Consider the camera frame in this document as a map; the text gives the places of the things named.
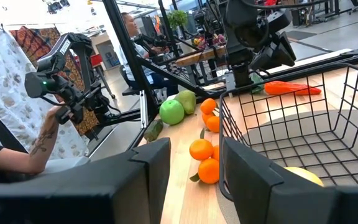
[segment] lemon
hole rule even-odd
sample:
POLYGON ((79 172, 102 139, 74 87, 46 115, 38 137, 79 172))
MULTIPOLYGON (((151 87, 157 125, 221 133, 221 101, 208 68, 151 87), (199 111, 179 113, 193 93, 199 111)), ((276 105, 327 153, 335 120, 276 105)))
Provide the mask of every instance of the lemon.
POLYGON ((293 172, 296 175, 299 175, 303 178, 305 178, 306 180, 312 181, 315 184, 318 184, 322 187, 324 187, 323 181, 320 180, 320 178, 318 178, 318 176, 308 170, 299 168, 299 167, 285 167, 286 170, 289 170, 291 172, 293 172))

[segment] white patterned cloth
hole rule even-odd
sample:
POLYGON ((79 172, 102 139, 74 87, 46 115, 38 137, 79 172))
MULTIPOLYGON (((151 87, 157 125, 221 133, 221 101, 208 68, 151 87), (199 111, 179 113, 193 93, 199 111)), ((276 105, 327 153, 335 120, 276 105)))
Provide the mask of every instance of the white patterned cloth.
MULTIPOLYGON (((0 30, 0 120, 26 148, 35 142, 47 111, 52 107, 42 99, 27 96, 24 78, 35 71, 29 59, 9 32, 0 30)), ((84 156, 88 148, 74 125, 59 128, 50 159, 84 156)))

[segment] potted plant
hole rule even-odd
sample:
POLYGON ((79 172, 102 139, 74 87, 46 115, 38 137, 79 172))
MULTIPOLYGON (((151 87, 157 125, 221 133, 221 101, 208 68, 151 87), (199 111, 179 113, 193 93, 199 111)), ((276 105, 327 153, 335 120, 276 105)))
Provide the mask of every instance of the potted plant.
POLYGON ((187 23, 187 13, 182 10, 174 10, 169 13, 168 21, 172 28, 176 28, 178 26, 184 26, 187 23))

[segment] black wire basket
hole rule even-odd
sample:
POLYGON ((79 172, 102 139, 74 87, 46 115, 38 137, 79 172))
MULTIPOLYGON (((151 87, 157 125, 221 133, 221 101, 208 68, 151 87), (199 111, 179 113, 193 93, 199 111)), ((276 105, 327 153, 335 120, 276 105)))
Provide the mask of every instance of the black wire basket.
MULTIPOLYGON (((311 171, 324 186, 358 185, 358 66, 336 63, 324 70, 330 72, 297 80, 299 73, 289 73, 263 82, 292 79, 319 88, 318 95, 252 93, 258 84, 221 95, 219 142, 232 137, 280 166, 311 171), (245 90, 249 93, 236 94, 245 90)), ((223 163, 219 187, 231 200, 223 163)))

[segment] tattoo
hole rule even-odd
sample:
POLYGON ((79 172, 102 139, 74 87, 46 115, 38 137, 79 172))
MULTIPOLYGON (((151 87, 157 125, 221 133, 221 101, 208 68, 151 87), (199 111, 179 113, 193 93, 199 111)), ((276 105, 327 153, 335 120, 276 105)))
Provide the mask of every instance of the tattoo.
POLYGON ((55 126, 52 126, 49 130, 42 132, 35 141, 34 148, 31 150, 30 156, 34 156, 38 151, 46 152, 47 148, 45 147, 45 141, 53 138, 55 133, 55 126))

